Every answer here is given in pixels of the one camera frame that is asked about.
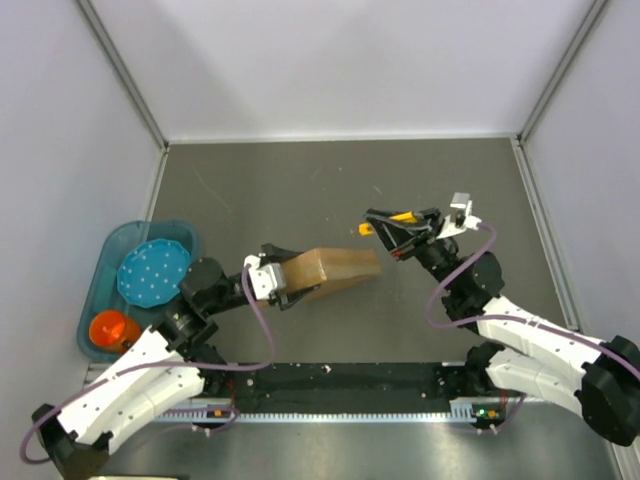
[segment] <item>orange object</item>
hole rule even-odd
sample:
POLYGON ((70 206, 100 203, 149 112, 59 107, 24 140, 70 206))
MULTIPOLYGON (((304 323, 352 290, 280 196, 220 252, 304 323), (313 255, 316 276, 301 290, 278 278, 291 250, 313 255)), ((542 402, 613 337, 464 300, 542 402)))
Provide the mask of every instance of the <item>orange object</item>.
POLYGON ((89 326, 91 342, 115 353, 126 352, 141 334, 140 326, 117 310, 105 310, 96 315, 89 326))

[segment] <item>gray table surface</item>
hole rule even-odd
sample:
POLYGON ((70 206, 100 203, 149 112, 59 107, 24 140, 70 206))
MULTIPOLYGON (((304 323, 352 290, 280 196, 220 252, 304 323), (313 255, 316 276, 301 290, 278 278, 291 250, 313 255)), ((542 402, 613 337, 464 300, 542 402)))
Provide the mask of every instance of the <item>gray table surface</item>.
POLYGON ((158 435, 165 428, 136 434, 102 473, 184 480, 619 478, 600 437, 577 416, 543 404, 525 405, 498 436, 433 424, 240 424, 209 439, 186 429, 158 435))
MULTIPOLYGON (((424 323, 434 280, 417 262, 395 263, 375 238, 352 233, 369 207, 446 209, 455 191, 470 192, 476 214, 500 232, 494 252, 505 294, 562 323, 507 139, 172 146, 154 218, 193 223, 207 254, 229 273, 265 242, 299 250, 376 249, 380 278, 288 312, 267 312, 278 361, 461 360, 478 339, 424 323)), ((462 250, 471 252, 485 238, 465 235, 462 250)), ((441 308, 437 315, 446 321, 441 308)), ((213 342, 228 361, 267 356, 248 309, 217 321, 213 342)), ((210 439, 186 430, 154 437, 163 428, 139 432, 103 473, 190 480, 618 478, 610 449, 581 419, 542 404, 526 405, 497 437, 421 424, 237 425, 210 439)))
MULTIPOLYGON (((353 230, 369 207, 448 210, 469 192, 474 212, 499 232, 493 251, 504 293, 563 323, 531 209, 508 139, 255 143, 172 146, 154 219, 193 223, 227 272, 260 245, 373 247, 383 275, 281 313, 267 311, 282 362, 462 360, 478 338, 424 322, 435 281, 416 261, 394 262, 375 237, 353 230)), ((472 252, 485 233, 460 239, 472 252)), ((438 305, 437 318, 446 321, 438 305)), ((266 358, 263 334, 246 308, 219 315, 213 343, 228 361, 266 358)))

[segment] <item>blue plate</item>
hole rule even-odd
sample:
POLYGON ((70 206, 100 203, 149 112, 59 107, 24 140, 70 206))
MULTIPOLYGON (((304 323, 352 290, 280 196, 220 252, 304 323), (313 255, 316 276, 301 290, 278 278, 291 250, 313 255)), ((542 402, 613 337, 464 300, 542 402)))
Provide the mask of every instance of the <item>blue plate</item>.
POLYGON ((118 269, 118 292, 131 305, 163 305, 178 294, 190 262, 180 242, 158 238, 143 243, 127 254, 118 269))

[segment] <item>brown box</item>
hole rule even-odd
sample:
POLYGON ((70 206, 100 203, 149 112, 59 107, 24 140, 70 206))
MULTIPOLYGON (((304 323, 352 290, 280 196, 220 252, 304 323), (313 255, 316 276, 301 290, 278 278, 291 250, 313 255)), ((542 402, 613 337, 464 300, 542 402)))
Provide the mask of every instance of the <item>brown box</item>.
POLYGON ((320 285, 305 299, 319 298, 380 275, 372 249, 314 248, 282 264, 285 293, 320 285))

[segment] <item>purple cable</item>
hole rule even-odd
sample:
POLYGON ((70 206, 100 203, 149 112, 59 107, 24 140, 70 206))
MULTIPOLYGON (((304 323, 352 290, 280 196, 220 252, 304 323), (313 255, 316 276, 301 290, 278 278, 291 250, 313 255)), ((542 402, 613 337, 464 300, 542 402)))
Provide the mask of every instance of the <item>purple cable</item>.
MULTIPOLYGON (((269 355, 268 360, 264 362, 256 363, 253 365, 225 365, 225 364, 201 363, 201 362, 184 363, 184 362, 171 362, 171 361, 151 362, 151 363, 142 363, 139 365, 135 365, 133 367, 126 368, 124 370, 117 372, 116 376, 121 377, 122 375, 126 375, 127 373, 132 373, 137 370, 142 370, 145 368, 158 368, 158 367, 169 368, 169 367, 185 367, 186 366, 186 367, 199 368, 202 370, 222 370, 222 371, 228 371, 228 372, 253 372, 271 365, 275 360, 276 345, 273 340, 273 335, 271 334, 271 330, 269 329, 269 325, 267 324, 266 319, 262 315, 262 312, 260 311, 260 307, 258 306, 258 302, 256 302, 256 299, 253 297, 253 292, 251 291, 251 287, 249 286, 249 265, 245 265, 245 267, 242 269, 241 283, 242 283, 242 290, 244 292, 245 297, 247 298, 247 301, 249 302, 249 306, 253 310, 253 313, 258 319, 258 322, 260 322, 260 326, 262 327, 262 330, 264 331, 264 334, 267 337, 267 341, 269 342, 271 354, 269 355)), ((33 425, 31 425, 31 428, 29 428, 29 430, 27 431, 22 441, 20 442, 20 460, 22 460, 24 463, 28 465, 42 465, 43 463, 49 462, 50 461, 49 458, 39 458, 35 460, 32 458, 29 458, 29 456, 27 455, 27 445, 29 444, 31 437, 33 437, 36 434, 36 432, 40 429, 40 427, 42 427, 42 425, 44 425, 47 421, 49 421, 51 418, 53 418, 58 413, 60 413, 63 408, 75 402, 79 398, 82 398, 88 393, 93 392, 97 388, 100 388, 101 386, 105 385, 108 382, 109 382, 108 379, 103 379, 97 383, 89 385, 88 387, 80 390, 76 394, 66 399, 57 407, 54 407, 51 410, 49 410, 42 417, 40 417, 36 422, 34 422, 33 425)))
POLYGON ((190 423, 172 425, 171 427, 167 427, 160 430, 158 433, 154 433, 150 438, 143 440, 142 442, 134 445, 133 447, 130 447, 129 453, 135 453, 141 448, 143 448, 144 446, 148 445, 153 440, 157 439, 158 437, 165 435, 166 433, 174 432, 176 430, 186 430, 188 428, 189 430, 192 430, 194 432, 197 432, 197 431, 206 432, 208 430, 210 434, 218 434, 220 432, 224 432, 225 430, 228 430, 231 426, 233 426, 234 423, 238 421, 238 417, 240 417, 240 410, 238 410, 235 407, 174 408, 169 410, 169 412, 173 412, 173 413, 212 412, 212 411, 231 412, 233 413, 233 417, 231 417, 226 423, 220 425, 219 427, 214 427, 214 428, 197 427, 190 423))
POLYGON ((476 428, 457 428, 453 426, 449 428, 450 430, 455 430, 456 432, 460 432, 460 433, 469 433, 474 435, 487 435, 487 434, 497 435, 502 430, 504 430, 507 425, 509 425, 513 421, 514 417, 518 414, 518 412, 524 405, 524 400, 526 397, 527 397, 526 395, 520 396, 520 398, 518 399, 518 403, 516 403, 514 407, 511 409, 511 412, 509 412, 509 414, 507 415, 507 418, 504 419, 504 422, 502 422, 500 425, 495 427, 495 430, 479 430, 476 428))
MULTIPOLYGON (((517 322, 522 324, 527 323, 527 321, 521 317, 516 317, 513 315, 499 315, 499 314, 478 315, 475 317, 463 318, 461 320, 456 320, 450 323, 437 323, 431 318, 431 311, 433 310, 435 301, 445 291, 445 289, 449 286, 449 284, 453 280, 455 280, 460 274, 462 274, 462 272, 464 272, 467 268, 469 268, 472 264, 474 264, 482 255, 484 255, 487 251, 489 251, 491 246, 495 243, 496 238, 498 237, 498 233, 496 232, 495 228, 493 228, 491 225, 485 222, 480 222, 478 227, 481 228, 482 230, 486 230, 490 232, 491 238, 480 250, 478 250, 476 253, 471 255, 467 260, 465 260, 462 263, 462 265, 460 265, 453 272, 451 272, 440 283, 440 285, 436 287, 436 289, 433 291, 433 293, 429 297, 429 300, 427 301, 427 306, 426 306, 426 320, 427 320, 427 323, 432 327, 456 328, 456 327, 462 327, 464 325, 469 325, 470 323, 481 322, 485 320, 506 320, 509 322, 517 322)), ((554 328, 550 325, 537 324, 535 328, 544 330, 545 332, 554 333, 556 335, 559 335, 560 337, 564 337, 574 342, 581 343, 582 345, 585 345, 587 347, 590 347, 590 348, 593 348, 594 350, 599 351, 600 353, 606 355, 607 357, 611 358, 612 360, 615 360, 620 365, 622 365, 626 370, 629 371, 629 373, 631 373, 631 375, 633 375, 640 382, 640 371, 638 371, 638 369, 636 369, 633 365, 631 365, 628 361, 626 361, 620 355, 618 355, 615 352, 612 352, 608 348, 603 347, 598 343, 592 342, 591 340, 578 336, 572 332, 568 332, 559 328, 554 328)))

